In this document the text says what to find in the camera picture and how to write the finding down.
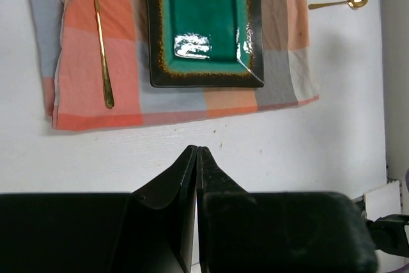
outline fork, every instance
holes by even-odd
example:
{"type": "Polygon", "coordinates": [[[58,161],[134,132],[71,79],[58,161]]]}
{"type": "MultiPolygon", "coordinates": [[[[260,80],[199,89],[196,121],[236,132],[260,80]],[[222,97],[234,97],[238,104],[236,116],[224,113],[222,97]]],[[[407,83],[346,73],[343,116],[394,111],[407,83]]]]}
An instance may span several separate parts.
{"type": "Polygon", "coordinates": [[[112,109],[115,105],[114,94],[112,93],[111,80],[109,78],[107,58],[105,56],[104,38],[102,36],[102,23],[101,23],[101,11],[100,3],[98,0],[94,0],[96,22],[98,24],[98,34],[100,37],[100,52],[101,52],[101,65],[102,65],[102,79],[104,81],[104,98],[105,105],[108,109],[112,109]]]}

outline square plate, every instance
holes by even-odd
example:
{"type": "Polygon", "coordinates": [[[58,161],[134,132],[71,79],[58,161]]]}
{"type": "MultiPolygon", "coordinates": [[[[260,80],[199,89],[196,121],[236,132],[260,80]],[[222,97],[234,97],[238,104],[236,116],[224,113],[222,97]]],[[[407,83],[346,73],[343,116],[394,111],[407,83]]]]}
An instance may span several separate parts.
{"type": "Polygon", "coordinates": [[[264,85],[261,0],[147,0],[155,87],[264,85]]]}

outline white table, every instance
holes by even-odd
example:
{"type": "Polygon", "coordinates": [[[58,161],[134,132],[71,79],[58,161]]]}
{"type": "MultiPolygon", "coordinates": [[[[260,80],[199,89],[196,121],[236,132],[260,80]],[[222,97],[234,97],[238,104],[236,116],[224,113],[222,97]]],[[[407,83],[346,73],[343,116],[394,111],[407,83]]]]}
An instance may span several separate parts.
{"type": "MultiPolygon", "coordinates": [[[[310,0],[314,2],[339,0],[310,0]]],[[[321,99],[301,107],[179,125],[72,134],[46,121],[28,0],[0,0],[0,191],[133,191],[188,144],[209,146],[248,191],[383,185],[378,0],[311,12],[321,99]]]]}

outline checkered cloth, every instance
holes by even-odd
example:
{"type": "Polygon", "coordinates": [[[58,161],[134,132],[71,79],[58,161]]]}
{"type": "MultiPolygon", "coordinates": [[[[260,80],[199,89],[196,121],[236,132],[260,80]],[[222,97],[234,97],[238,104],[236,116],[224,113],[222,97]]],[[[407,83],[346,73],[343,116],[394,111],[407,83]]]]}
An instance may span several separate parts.
{"type": "Polygon", "coordinates": [[[318,99],[306,0],[261,0],[265,87],[153,88],[145,0],[100,0],[115,108],[104,105],[93,0],[31,0],[47,114],[55,129],[203,120],[318,99]]]}

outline white surface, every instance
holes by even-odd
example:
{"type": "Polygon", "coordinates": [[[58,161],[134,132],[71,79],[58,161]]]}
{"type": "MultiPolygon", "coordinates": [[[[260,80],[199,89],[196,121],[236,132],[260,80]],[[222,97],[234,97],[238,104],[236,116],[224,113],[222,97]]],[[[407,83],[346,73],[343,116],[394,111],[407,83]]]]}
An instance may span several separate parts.
{"type": "Polygon", "coordinates": [[[192,266],[192,271],[191,271],[191,273],[201,273],[201,272],[202,272],[202,271],[201,271],[201,269],[200,269],[200,265],[199,265],[199,264],[192,266]]]}
{"type": "MultiPolygon", "coordinates": [[[[390,176],[405,182],[409,169],[409,0],[382,0],[385,121],[390,176]]],[[[409,194],[403,184],[403,212],[409,194]]]]}
{"type": "MultiPolygon", "coordinates": [[[[395,181],[364,194],[366,213],[369,220],[375,221],[380,217],[401,213],[399,184],[398,181],[395,181]]],[[[403,257],[389,255],[382,251],[376,251],[376,255],[380,264],[379,273],[400,269],[405,264],[403,257]]]]}
{"type": "Polygon", "coordinates": [[[318,102],[82,134],[51,131],[45,121],[28,0],[0,0],[0,6],[1,192],[133,191],[188,144],[209,146],[248,191],[332,190],[355,198],[386,182],[378,0],[358,11],[311,12],[318,102]]]}

